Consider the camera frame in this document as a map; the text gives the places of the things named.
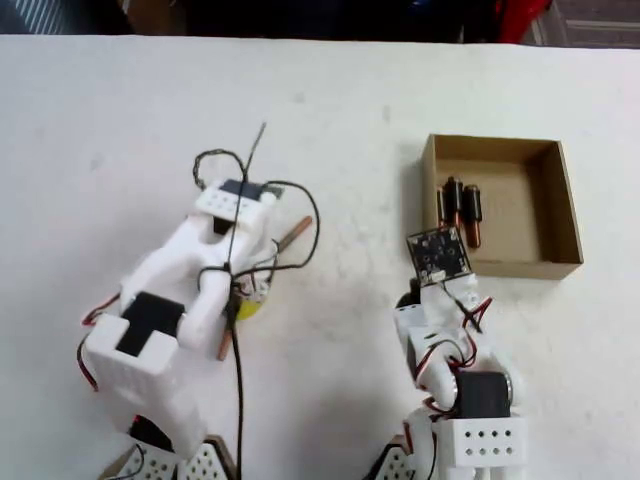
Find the open cardboard box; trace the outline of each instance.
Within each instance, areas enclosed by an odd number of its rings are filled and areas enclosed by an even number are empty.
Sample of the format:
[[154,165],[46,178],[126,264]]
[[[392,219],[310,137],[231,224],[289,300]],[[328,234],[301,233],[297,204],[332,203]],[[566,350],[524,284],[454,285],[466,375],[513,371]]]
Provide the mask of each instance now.
[[436,189],[449,176],[480,188],[474,272],[561,279],[583,263],[560,142],[430,135],[423,162],[425,229],[438,226]]

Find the table surface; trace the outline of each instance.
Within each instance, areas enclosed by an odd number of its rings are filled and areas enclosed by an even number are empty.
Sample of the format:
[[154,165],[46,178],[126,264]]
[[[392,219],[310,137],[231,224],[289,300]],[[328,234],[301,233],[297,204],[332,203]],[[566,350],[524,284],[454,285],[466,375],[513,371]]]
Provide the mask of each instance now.
[[[76,368],[79,318],[190,209],[193,157],[247,152],[263,120],[253,178],[305,184],[323,229],[239,329],[247,479],[361,478],[419,406],[391,307],[436,132],[562,141],[585,264],[481,279],[487,325],[528,382],[529,478],[636,476],[640,52],[9,36],[0,65],[4,477],[94,478],[130,444]],[[196,377],[233,449],[233,362]]]

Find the perforated plate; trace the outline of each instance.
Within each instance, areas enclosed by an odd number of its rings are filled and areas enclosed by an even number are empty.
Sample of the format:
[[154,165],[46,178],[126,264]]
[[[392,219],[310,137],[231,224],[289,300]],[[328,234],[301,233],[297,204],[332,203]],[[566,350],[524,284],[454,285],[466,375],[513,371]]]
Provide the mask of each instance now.
[[[208,187],[196,200],[196,208],[201,212],[232,222],[236,214],[238,195],[225,192],[217,187]],[[240,199],[238,223],[245,226],[255,225],[265,215],[266,206],[250,198]]]
[[392,447],[382,462],[375,480],[411,480],[414,471],[401,447]]
[[227,480],[215,447],[203,443],[189,462],[180,462],[178,480]]
[[445,464],[455,467],[503,467],[526,463],[527,423],[523,418],[470,418],[438,422]]
[[[180,458],[175,453],[167,452],[146,443],[139,443],[144,452],[144,464],[132,480],[171,480]],[[140,468],[140,452],[134,449],[117,476],[131,475]]]

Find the yellow component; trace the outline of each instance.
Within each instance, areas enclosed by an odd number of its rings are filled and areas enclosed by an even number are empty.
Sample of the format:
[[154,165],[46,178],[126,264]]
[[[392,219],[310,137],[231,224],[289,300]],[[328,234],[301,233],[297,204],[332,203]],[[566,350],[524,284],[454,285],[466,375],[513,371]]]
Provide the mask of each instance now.
[[238,312],[237,320],[244,320],[245,318],[249,318],[254,315],[260,307],[262,303],[250,302],[248,300],[243,300],[240,304],[240,311]]

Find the circuit board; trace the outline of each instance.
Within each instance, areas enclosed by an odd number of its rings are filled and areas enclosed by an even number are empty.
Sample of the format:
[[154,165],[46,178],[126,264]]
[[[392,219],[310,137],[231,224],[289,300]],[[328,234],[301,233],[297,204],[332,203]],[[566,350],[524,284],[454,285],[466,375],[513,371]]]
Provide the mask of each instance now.
[[410,235],[407,245],[421,287],[472,273],[460,233],[455,227]]

